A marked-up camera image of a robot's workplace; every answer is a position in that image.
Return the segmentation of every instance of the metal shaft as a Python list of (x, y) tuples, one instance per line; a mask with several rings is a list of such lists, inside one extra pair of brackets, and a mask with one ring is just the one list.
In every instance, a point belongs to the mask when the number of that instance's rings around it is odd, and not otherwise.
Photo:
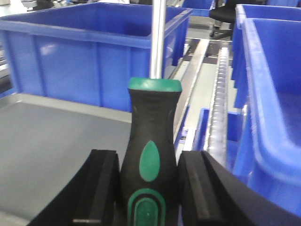
[(166, 0), (153, 0), (150, 57), (151, 79), (161, 79), (162, 77), (165, 14)]

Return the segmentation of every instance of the blue storage crate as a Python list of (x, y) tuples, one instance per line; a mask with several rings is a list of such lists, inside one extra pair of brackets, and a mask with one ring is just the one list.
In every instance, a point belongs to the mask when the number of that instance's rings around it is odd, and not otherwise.
[(247, 97), (246, 62), (242, 41), (241, 27), (246, 18), (266, 18), (278, 20), (301, 21), (301, 9), (262, 5), (237, 5), (236, 26), (233, 33), (232, 79), (238, 89), (235, 107), (242, 108)]
[(267, 0), (266, 4), (270, 6), (291, 6), (296, 7), (299, 0)]
[(210, 10), (215, 7), (215, 0), (185, 0), (183, 7), (193, 9), (193, 16), (209, 16)]
[[(239, 123), (238, 113), (228, 113), (228, 133), (227, 133), (227, 169), (232, 172), (237, 150), (238, 150), (238, 133), (237, 127)], [(193, 140), (193, 151), (202, 151), (205, 142), (207, 122), (209, 117), (209, 109), (202, 108), (198, 120), (198, 127)]]
[[(16, 92), (130, 111), (128, 81), (149, 76), (151, 12), (93, 3), (2, 17)], [(183, 55), (190, 13), (167, 8), (163, 70)]]
[(248, 186), (301, 216), (301, 23), (243, 25), (254, 165)]

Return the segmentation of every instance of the black office chair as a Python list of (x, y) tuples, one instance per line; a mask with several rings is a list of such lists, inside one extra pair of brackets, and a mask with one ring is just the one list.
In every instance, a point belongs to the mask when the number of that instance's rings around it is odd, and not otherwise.
[(229, 23), (230, 26), (229, 30), (220, 30), (219, 27), (214, 27), (213, 31), (210, 33), (210, 37), (214, 37), (214, 39), (230, 37), (232, 39), (236, 18), (235, 7), (237, 4), (263, 5), (264, 3), (265, 0), (227, 0), (224, 6), (212, 9), (209, 13), (209, 16), (212, 19)]

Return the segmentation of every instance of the green and black handle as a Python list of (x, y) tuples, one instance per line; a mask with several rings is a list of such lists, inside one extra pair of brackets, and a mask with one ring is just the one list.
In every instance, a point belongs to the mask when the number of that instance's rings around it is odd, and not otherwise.
[(176, 226), (178, 175), (173, 123), (179, 81), (132, 78), (132, 127), (121, 168), (128, 226)]

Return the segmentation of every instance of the green oval grip pad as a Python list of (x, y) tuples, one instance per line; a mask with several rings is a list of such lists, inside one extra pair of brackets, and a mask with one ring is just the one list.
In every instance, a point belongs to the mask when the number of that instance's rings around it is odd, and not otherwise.
[(151, 182), (160, 171), (160, 155), (158, 148), (152, 140), (149, 141), (140, 156), (139, 173), (143, 180)]

